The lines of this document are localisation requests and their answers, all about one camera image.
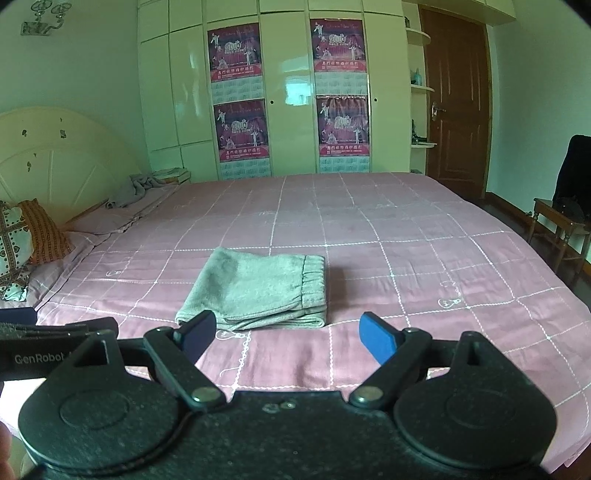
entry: patterned pillowcase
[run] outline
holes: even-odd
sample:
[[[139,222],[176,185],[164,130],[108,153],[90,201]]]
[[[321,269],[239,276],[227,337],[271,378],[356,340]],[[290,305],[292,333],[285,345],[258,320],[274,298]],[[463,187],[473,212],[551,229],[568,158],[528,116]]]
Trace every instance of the patterned pillowcase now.
[[[0,297],[6,301],[27,298],[33,254],[33,236],[19,207],[2,207],[0,215]]]
[[[18,204],[22,208],[27,225],[33,236],[31,265],[43,265],[62,260],[72,251],[67,237],[59,230],[37,199],[25,200]]]

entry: wall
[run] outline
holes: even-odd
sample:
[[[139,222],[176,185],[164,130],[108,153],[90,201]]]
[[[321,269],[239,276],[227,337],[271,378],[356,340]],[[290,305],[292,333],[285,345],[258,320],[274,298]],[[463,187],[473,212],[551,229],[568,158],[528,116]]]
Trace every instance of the wall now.
[[[148,169],[138,82],[137,2],[71,0],[61,30],[23,37],[33,0],[0,14],[0,112],[60,106],[119,134]],[[45,21],[55,19],[46,13]]]
[[[591,28],[561,0],[515,0],[493,27],[499,122],[488,190],[524,211],[552,198],[570,138],[591,135]]]

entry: cream headboard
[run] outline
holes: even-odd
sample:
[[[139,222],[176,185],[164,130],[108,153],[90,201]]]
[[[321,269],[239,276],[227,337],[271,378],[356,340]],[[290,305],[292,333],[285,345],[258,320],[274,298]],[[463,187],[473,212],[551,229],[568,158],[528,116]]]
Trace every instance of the cream headboard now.
[[[139,173],[115,134],[79,113],[32,107],[0,115],[0,199],[37,198],[58,224]]]

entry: chair leg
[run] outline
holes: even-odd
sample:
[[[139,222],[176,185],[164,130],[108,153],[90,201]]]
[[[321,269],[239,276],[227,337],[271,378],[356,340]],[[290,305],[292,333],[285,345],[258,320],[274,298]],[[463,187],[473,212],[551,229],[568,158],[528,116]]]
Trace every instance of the chair leg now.
[[[581,259],[579,260],[579,264],[577,265],[577,270],[575,272],[575,277],[578,277],[581,272],[583,271],[583,267],[585,265],[585,260],[587,260],[587,255],[589,254],[589,247],[591,245],[591,233],[585,235],[585,240],[583,242],[583,248],[581,249]]]
[[[563,230],[561,229],[561,227],[557,226],[556,227],[556,240],[554,241],[555,247],[560,245],[560,239],[562,238],[562,232],[563,232]]]
[[[540,217],[540,214],[538,212],[534,213],[534,216],[531,219],[531,225],[530,225],[530,231],[527,234],[527,242],[529,244],[531,244],[531,239],[534,236],[534,232],[535,232],[535,224],[538,223],[538,218]]]
[[[562,262],[562,259],[564,257],[564,253],[566,252],[566,247],[569,245],[569,239],[570,239],[570,235],[569,234],[565,234],[564,235],[564,240],[562,240],[562,244],[560,245],[560,252],[558,252],[558,257],[556,257],[556,262],[554,262],[554,273],[556,273],[558,271],[558,267],[560,266],[560,262]]]

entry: cabinet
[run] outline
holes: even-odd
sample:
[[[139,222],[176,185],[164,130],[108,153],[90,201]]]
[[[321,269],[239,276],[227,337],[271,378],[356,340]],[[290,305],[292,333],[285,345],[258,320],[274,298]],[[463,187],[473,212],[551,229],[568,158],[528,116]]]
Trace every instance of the cabinet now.
[[[139,88],[148,151],[178,145],[168,35],[139,45]]]
[[[168,33],[168,0],[143,5],[138,12],[139,41],[166,35]]]
[[[384,42],[384,32],[388,41]],[[409,171],[410,80],[403,17],[365,14],[372,171]]]
[[[203,27],[170,34],[170,70],[181,145],[212,139]]]
[[[406,29],[408,40],[408,66],[410,71],[418,69],[424,82],[427,80],[425,68],[424,46],[431,42],[431,37],[422,31],[421,18],[418,12],[418,6],[408,2],[402,3],[404,16],[410,22],[410,28]],[[431,106],[432,88],[424,85],[411,85],[411,118],[414,120],[417,135],[421,137],[428,136],[428,109]],[[425,145],[412,145],[410,151],[410,169],[426,172],[427,149]]]
[[[291,12],[306,9],[306,0],[259,0],[261,13]]]
[[[345,12],[363,11],[361,0],[309,0],[310,10],[341,10]]]
[[[191,172],[191,182],[217,180],[215,148],[213,141],[181,147],[183,164]]]
[[[401,0],[363,0],[363,10],[402,17]]]
[[[201,25],[203,23],[202,0],[168,0],[170,2],[170,31]]]
[[[313,67],[304,12],[261,15],[267,125],[275,176],[315,173]]]
[[[207,2],[207,22],[217,22],[228,18],[248,17],[256,15],[256,0],[205,0]]]
[[[179,147],[167,148],[150,152],[150,168],[152,171],[168,170],[170,168],[183,168],[181,149]]]

